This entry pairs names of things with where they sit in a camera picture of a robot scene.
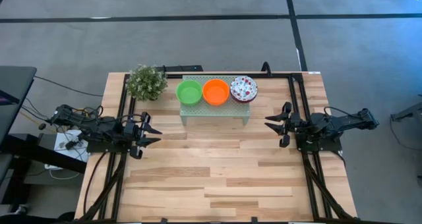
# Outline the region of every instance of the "potted plant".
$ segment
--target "potted plant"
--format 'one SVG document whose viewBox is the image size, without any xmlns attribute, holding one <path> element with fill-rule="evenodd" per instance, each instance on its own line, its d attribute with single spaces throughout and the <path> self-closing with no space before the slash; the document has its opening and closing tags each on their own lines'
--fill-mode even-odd
<svg viewBox="0 0 422 224">
<path fill-rule="evenodd" d="M 126 80 L 127 92 L 139 101 L 154 101 L 167 87 L 166 74 L 158 72 L 155 67 L 139 65 L 139 68 L 129 72 L 131 76 Z"/>
</svg>

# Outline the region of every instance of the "wooden tabletop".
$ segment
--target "wooden tabletop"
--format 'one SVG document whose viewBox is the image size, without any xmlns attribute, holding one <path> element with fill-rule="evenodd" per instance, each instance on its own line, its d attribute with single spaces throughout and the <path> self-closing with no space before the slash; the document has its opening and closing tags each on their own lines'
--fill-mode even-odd
<svg viewBox="0 0 422 224">
<path fill-rule="evenodd" d="M 103 116 L 117 115 L 124 74 L 109 74 Z M 328 100 L 321 75 L 304 72 L 303 79 L 311 113 L 322 112 Z M 169 79 L 169 87 L 158 100 L 136 102 L 135 113 L 151 114 L 151 125 L 163 132 L 163 140 L 148 146 L 141 160 L 128 156 L 118 221 L 160 221 L 162 217 L 169 221 L 250 221 L 253 216 L 260 221 L 313 220 L 294 136 L 287 148 L 279 148 L 280 138 L 264 125 L 265 116 L 280 113 L 282 105 L 291 101 L 287 80 L 255 80 L 259 91 L 246 126 L 242 119 L 224 117 L 189 117 L 183 126 L 175 96 L 181 79 Z M 295 86 L 303 117 L 299 87 Z M 330 152 L 320 152 L 320 156 L 327 188 L 356 216 L 343 162 Z M 94 154 L 88 160 L 76 218 L 82 216 L 86 186 L 99 157 Z M 107 163 L 108 154 L 94 175 L 87 207 L 102 191 Z M 315 190 L 324 217 L 320 192 Z M 106 217 L 111 215 L 113 197 L 114 191 Z"/>
</svg>

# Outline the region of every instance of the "gray carpet floor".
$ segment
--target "gray carpet floor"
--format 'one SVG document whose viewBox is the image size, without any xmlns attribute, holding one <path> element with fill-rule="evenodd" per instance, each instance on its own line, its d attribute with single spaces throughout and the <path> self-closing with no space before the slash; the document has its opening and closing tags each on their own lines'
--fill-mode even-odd
<svg viewBox="0 0 422 224">
<path fill-rule="evenodd" d="M 422 0 L 293 0 L 296 14 L 422 13 Z M 0 18 L 288 14 L 286 0 L 4 0 Z M 347 174 L 362 219 L 420 223 L 421 152 L 401 147 L 391 113 L 421 101 L 422 18 L 298 20 L 307 66 L 320 71 L 331 106 L 369 108 L 380 125 L 342 137 Z M 289 20 L 0 24 L 0 65 L 34 66 L 37 75 L 101 94 L 109 72 L 139 63 L 202 65 L 205 70 L 299 70 Z M 61 104 L 95 107 L 92 98 L 36 80 L 28 94 L 50 115 Z M 402 144 L 422 149 L 413 119 L 393 124 Z M 18 116 L 13 132 L 38 134 Z M 80 187 L 37 186 L 32 215 L 76 207 Z M 60 195 L 66 202 L 52 202 Z"/>
</svg>

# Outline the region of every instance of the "patterned bowl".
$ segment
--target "patterned bowl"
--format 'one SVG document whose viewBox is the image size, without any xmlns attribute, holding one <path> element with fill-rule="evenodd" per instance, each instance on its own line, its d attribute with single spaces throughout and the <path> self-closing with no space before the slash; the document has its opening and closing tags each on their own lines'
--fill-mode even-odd
<svg viewBox="0 0 422 224">
<path fill-rule="evenodd" d="M 230 84 L 230 94 L 237 102 L 249 103 L 256 98 L 258 86 L 252 78 L 238 76 Z"/>
</svg>

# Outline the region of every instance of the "green perforated platform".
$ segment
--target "green perforated platform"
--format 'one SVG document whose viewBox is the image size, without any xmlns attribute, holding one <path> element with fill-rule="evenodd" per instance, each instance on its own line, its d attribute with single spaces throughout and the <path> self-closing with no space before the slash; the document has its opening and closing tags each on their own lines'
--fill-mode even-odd
<svg viewBox="0 0 422 224">
<path fill-rule="evenodd" d="M 211 79 L 221 79 L 230 86 L 231 81 L 238 76 L 216 76 L 216 75 L 184 75 L 183 80 L 196 80 L 202 86 Z M 194 106 L 181 104 L 180 117 L 186 125 L 187 117 L 242 117 L 245 125 L 251 116 L 249 103 L 236 102 L 231 96 L 221 106 L 211 106 L 204 98 Z"/>
</svg>

